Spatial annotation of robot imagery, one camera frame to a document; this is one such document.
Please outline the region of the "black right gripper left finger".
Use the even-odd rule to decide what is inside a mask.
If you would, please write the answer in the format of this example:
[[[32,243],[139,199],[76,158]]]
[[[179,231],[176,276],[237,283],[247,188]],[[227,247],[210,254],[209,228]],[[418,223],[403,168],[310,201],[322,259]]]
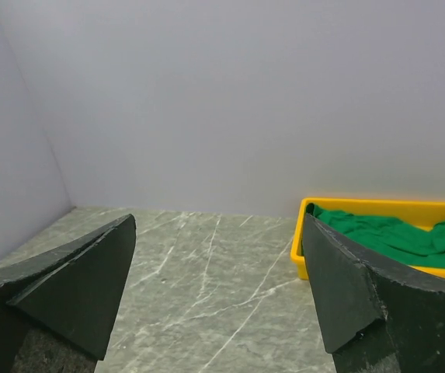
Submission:
[[[136,246],[126,214],[0,267],[0,372],[93,372],[106,356]]]

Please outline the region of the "green t shirt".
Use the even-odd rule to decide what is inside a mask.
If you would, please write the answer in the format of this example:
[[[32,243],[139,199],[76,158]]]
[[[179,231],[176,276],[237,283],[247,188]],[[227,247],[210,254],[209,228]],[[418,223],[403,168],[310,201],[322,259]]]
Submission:
[[[395,217],[352,214],[309,204],[306,212],[377,253],[416,267],[445,269],[445,221],[429,231]]]

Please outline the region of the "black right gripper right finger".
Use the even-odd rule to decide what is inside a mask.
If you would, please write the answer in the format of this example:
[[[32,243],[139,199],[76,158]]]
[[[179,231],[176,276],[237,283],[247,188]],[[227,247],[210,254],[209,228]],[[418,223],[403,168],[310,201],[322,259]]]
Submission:
[[[302,247],[337,372],[445,372],[445,279],[374,252],[310,214]]]

